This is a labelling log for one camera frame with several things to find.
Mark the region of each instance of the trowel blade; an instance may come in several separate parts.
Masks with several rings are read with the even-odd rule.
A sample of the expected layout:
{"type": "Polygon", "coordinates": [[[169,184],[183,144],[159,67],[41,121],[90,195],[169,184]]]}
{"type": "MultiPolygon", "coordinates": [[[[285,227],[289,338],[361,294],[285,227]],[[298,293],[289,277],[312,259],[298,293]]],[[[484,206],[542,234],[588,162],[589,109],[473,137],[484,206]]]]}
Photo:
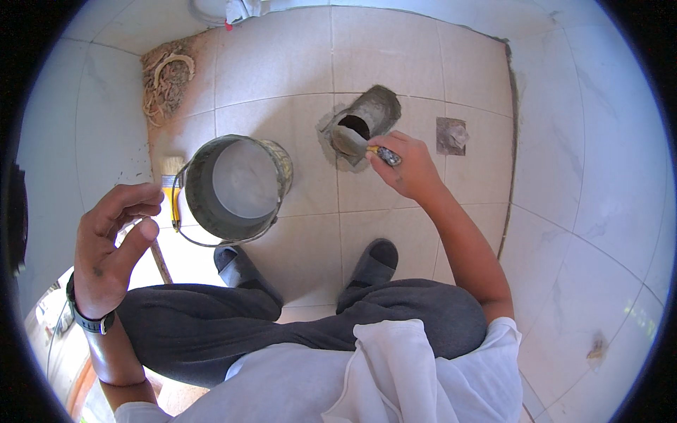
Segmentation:
{"type": "Polygon", "coordinates": [[[334,147],[348,156],[364,157],[367,152],[367,140],[349,127],[337,125],[332,130],[334,147]]]}

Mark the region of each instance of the dark gray pants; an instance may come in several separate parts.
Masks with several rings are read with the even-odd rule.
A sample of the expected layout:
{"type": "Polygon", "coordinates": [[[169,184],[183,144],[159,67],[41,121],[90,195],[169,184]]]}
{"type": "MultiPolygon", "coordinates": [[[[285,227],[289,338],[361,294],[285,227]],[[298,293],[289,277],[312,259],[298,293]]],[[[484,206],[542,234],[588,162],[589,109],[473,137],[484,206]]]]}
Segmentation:
{"type": "Polygon", "coordinates": [[[141,364],[206,388],[223,382],[244,354],[281,342],[354,351],[356,324],[421,319],[435,356],[446,359],[476,349],[486,335],[479,303],[462,288],[431,280],[352,284],[335,316],[288,324],[274,323],[282,310],[258,286],[148,286],[129,291],[117,313],[141,364]]]}

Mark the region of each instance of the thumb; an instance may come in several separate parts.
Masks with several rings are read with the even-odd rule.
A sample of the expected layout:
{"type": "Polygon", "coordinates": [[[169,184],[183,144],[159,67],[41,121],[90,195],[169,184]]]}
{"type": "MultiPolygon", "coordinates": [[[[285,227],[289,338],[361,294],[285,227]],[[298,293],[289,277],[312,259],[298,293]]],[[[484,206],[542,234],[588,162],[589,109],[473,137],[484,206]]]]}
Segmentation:
{"type": "Polygon", "coordinates": [[[110,256],[111,266],[115,272],[121,272],[120,276],[129,277],[136,263],[144,255],[148,247],[155,241],[160,233],[158,224],[153,219],[145,218],[137,223],[125,236],[120,247],[110,256]]]}
{"type": "Polygon", "coordinates": [[[378,173],[378,176],[380,176],[381,179],[385,181],[385,183],[391,187],[394,187],[395,181],[397,180],[397,172],[395,172],[395,169],[390,167],[386,162],[381,160],[380,157],[372,152],[367,152],[365,157],[367,160],[369,160],[369,163],[372,164],[372,168],[374,168],[374,171],[378,173]]]}

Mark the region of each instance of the bucket handle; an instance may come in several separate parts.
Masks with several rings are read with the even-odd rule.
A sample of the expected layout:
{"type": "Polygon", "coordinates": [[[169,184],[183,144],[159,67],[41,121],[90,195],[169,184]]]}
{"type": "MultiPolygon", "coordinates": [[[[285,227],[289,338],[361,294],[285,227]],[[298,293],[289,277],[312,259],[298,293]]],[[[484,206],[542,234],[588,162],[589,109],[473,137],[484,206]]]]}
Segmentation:
{"type": "MultiPolygon", "coordinates": [[[[176,188],[176,183],[177,183],[177,181],[179,180],[179,176],[180,176],[183,172],[185,172],[185,170],[188,168],[188,165],[189,165],[189,164],[190,164],[190,162],[186,163],[186,164],[181,168],[181,170],[180,170],[176,175],[174,175],[174,182],[173,182],[172,185],[171,185],[171,199],[169,200],[170,203],[171,203],[171,209],[172,209],[172,210],[174,210],[174,190],[175,190],[175,188],[176,188]]],[[[192,242],[192,243],[195,244],[195,245],[199,245],[199,246],[201,246],[201,247],[207,247],[207,248],[231,247],[231,246],[235,246],[235,245],[239,245],[239,244],[244,244],[245,242],[250,242],[250,241],[253,241],[253,240],[258,240],[260,237],[264,236],[264,235],[266,234],[266,232],[268,232],[268,229],[270,229],[270,227],[271,227],[272,225],[274,225],[275,222],[278,220],[277,213],[278,213],[278,210],[279,210],[279,209],[280,209],[280,202],[278,202],[278,205],[277,205],[277,207],[276,207],[276,209],[275,209],[275,217],[274,217],[273,220],[271,221],[270,225],[268,225],[261,233],[257,233],[257,234],[254,235],[253,237],[247,238],[247,239],[245,239],[245,240],[243,240],[243,241],[234,241],[234,242],[222,241],[222,242],[220,242],[220,243],[218,243],[218,244],[203,244],[202,242],[197,242],[196,240],[193,240],[193,239],[189,238],[185,233],[183,233],[183,232],[181,231],[181,221],[177,221],[177,222],[176,222],[176,226],[174,227],[174,229],[176,229],[176,232],[180,233],[181,236],[183,236],[186,240],[192,242]]]]}

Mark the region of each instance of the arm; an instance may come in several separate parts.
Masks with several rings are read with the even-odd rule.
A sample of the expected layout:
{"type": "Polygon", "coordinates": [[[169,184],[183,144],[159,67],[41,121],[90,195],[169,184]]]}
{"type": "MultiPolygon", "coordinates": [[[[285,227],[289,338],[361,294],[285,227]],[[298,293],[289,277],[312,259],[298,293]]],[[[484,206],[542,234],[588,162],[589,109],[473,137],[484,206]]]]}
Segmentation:
{"type": "Polygon", "coordinates": [[[367,159],[383,180],[401,195],[415,200],[430,216],[447,253],[456,285],[482,306],[487,321],[513,317],[508,281],[487,240],[439,178],[423,141],[394,131],[375,137],[370,145],[389,148],[402,157],[390,167],[367,152],[367,159]]]}
{"type": "MultiPolygon", "coordinates": [[[[159,228],[144,219],[125,237],[119,248],[118,230],[129,222],[157,215],[163,194],[157,185],[118,185],[80,220],[75,247],[74,292],[80,313],[100,319],[115,310],[129,288],[131,271],[157,237],[159,228]]],[[[116,316],[105,335],[85,331],[91,361],[102,390],[115,411],[132,401],[155,403],[127,333],[116,316]]]]}

